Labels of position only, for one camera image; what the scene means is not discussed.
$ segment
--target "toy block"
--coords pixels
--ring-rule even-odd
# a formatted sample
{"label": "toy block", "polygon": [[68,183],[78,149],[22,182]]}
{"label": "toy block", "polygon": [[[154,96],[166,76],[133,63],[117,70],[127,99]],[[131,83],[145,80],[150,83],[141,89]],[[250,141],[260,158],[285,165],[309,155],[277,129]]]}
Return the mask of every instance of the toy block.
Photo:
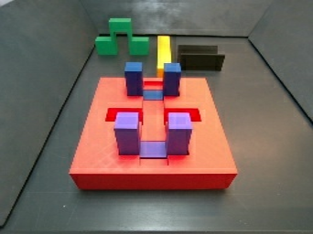
{"label": "toy block", "polygon": [[163,64],[163,96],[179,96],[181,65]]}
{"label": "toy block", "polygon": [[125,78],[127,96],[143,95],[142,62],[126,62]]}
{"label": "toy block", "polygon": [[98,37],[95,49],[99,55],[118,55],[118,44],[113,37]]}
{"label": "toy block", "polygon": [[141,142],[141,158],[166,158],[165,142]]}
{"label": "toy block", "polygon": [[[179,88],[178,97],[163,97],[163,101],[142,101],[143,97],[127,97],[125,78],[101,79],[70,169],[79,189],[229,187],[237,168],[206,78],[183,78]],[[105,121],[107,108],[143,108],[145,119],[146,113],[149,116],[162,115],[158,118],[159,126],[163,127],[163,106],[173,109],[197,108],[201,112],[202,121],[193,122],[189,156],[169,155],[166,164],[166,159],[139,159],[139,155],[119,155],[115,123]]]}
{"label": "toy block", "polygon": [[225,55],[218,46],[179,45],[178,63],[182,70],[221,70]]}
{"label": "toy block", "polygon": [[158,36],[157,77],[163,77],[163,64],[171,63],[171,37]]}
{"label": "toy block", "polygon": [[138,155],[139,154],[138,112],[118,113],[114,131],[119,147],[119,155]]}
{"label": "toy block", "polygon": [[133,37],[130,40],[130,54],[131,55],[149,55],[150,53],[150,38]]}
{"label": "toy block", "polygon": [[163,101],[143,101],[141,141],[165,141]]}
{"label": "toy block", "polygon": [[117,36],[117,33],[126,33],[129,39],[133,37],[133,19],[131,18],[110,18],[109,28],[111,37]]}
{"label": "toy block", "polygon": [[163,99],[162,90],[143,90],[143,100],[159,101]]}
{"label": "toy block", "polygon": [[170,112],[166,131],[166,153],[171,155],[187,155],[193,133],[190,114]]}

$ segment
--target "blue pillar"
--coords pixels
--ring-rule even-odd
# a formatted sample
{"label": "blue pillar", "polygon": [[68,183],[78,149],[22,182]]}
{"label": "blue pillar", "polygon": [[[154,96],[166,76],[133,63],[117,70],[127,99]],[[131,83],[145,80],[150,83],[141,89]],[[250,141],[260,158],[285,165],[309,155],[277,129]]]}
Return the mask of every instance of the blue pillar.
{"label": "blue pillar", "polygon": [[167,155],[187,155],[193,133],[191,116],[186,112],[170,112],[166,126]]}
{"label": "blue pillar", "polygon": [[181,65],[163,64],[163,96],[179,96]]}
{"label": "blue pillar", "polygon": [[142,62],[126,62],[125,78],[127,96],[143,95]]}
{"label": "blue pillar", "polygon": [[139,155],[139,113],[119,112],[114,126],[119,155]]}

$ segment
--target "metal wall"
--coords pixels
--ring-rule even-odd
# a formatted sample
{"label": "metal wall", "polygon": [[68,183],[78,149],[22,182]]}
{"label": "metal wall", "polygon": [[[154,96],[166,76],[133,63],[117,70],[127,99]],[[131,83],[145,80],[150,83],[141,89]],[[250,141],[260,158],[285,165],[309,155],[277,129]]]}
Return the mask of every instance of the metal wall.
{"label": "metal wall", "polygon": [[130,17],[137,34],[248,37],[273,0],[80,0],[101,34]]}
{"label": "metal wall", "polygon": [[313,1],[276,0],[249,40],[313,120]]}
{"label": "metal wall", "polygon": [[16,0],[0,8],[0,226],[92,51],[95,36],[79,0]]}

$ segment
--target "green l-shaped block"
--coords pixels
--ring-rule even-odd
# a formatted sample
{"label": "green l-shaped block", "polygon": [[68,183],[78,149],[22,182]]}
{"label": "green l-shaped block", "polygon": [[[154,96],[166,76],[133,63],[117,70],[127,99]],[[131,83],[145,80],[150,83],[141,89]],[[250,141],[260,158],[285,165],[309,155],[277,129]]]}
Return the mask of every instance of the green l-shaped block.
{"label": "green l-shaped block", "polygon": [[95,39],[95,48],[99,55],[118,55],[117,34],[126,33],[129,37],[129,48],[131,55],[149,55],[150,38],[133,37],[133,19],[111,18],[109,20],[110,37],[98,37]]}

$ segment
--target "red block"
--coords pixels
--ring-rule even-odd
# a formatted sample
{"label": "red block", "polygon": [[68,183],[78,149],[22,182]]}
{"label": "red block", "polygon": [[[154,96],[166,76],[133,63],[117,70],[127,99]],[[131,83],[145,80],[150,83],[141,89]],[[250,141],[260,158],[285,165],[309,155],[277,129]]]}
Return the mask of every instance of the red block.
{"label": "red block", "polygon": [[[119,156],[114,122],[105,120],[107,109],[143,108],[143,120],[146,118],[146,103],[142,97],[127,97],[126,88],[122,85],[125,85],[123,78],[99,81],[70,169],[70,175],[78,187],[80,189],[224,189],[229,187],[237,175],[237,168],[206,79],[182,78],[181,96],[165,97],[166,110],[198,109],[201,115],[201,122],[193,122],[190,155],[169,155],[167,160],[139,159],[139,155]],[[155,114],[161,114],[163,118],[159,107],[157,109]]]}

